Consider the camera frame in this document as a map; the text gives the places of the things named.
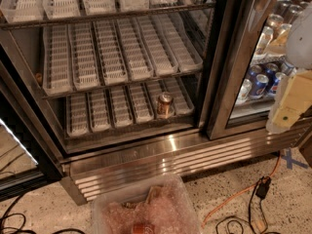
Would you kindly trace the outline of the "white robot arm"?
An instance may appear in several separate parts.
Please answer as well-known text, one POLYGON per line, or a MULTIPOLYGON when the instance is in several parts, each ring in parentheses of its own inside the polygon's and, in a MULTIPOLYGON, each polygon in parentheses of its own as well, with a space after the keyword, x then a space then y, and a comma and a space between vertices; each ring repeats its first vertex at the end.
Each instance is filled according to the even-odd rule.
POLYGON ((312 4, 292 24, 286 60, 297 72, 278 85, 266 122, 266 130, 272 134, 288 131, 312 105, 312 4))

